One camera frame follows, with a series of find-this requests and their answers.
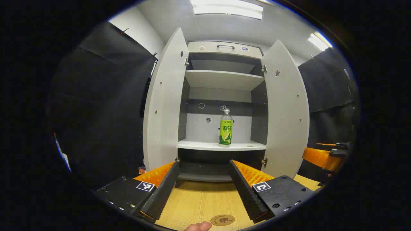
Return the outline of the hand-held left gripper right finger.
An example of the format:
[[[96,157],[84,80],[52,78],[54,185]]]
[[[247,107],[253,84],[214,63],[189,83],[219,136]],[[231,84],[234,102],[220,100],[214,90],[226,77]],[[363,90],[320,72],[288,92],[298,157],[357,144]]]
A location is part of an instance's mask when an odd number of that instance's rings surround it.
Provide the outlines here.
[[[272,177],[235,160],[229,161],[229,174],[254,223],[288,213],[317,193],[292,177]]]

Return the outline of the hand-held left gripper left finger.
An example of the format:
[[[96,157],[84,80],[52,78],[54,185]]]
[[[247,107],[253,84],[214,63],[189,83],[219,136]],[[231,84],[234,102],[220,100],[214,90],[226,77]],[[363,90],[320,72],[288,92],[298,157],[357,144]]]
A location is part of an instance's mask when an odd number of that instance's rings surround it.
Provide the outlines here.
[[[173,161],[138,177],[121,176],[96,190],[95,194],[123,214],[146,221],[157,221],[179,173],[179,161]]]

